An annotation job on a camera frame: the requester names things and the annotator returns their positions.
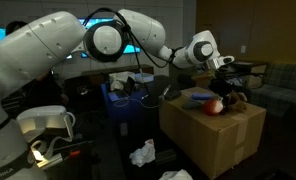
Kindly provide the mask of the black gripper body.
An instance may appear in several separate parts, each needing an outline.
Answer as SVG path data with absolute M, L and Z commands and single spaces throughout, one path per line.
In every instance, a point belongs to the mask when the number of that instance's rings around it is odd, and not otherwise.
M 227 67 L 221 67 L 214 71 L 214 78 L 210 81 L 210 90 L 223 99 L 227 99 L 234 88 L 234 84 L 228 81 L 230 74 Z

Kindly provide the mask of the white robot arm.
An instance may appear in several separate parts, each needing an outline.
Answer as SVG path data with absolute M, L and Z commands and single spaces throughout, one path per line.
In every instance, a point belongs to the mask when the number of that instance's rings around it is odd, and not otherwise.
M 177 49 L 167 47 L 165 40 L 160 22 L 128 9 L 120 9 L 111 21 L 93 26 L 69 12 L 59 11 L 0 40 L 0 180 L 47 180 L 19 123 L 9 117 L 2 100 L 54 67 L 62 69 L 63 79 L 79 76 L 83 63 L 77 60 L 70 65 L 69 56 L 85 53 L 90 64 L 112 63 L 123 55 L 128 44 L 133 44 L 147 56 L 178 69 L 204 65 L 217 70 L 234 61 L 232 56 L 218 52 L 216 40 L 208 30 L 195 34 L 189 45 Z

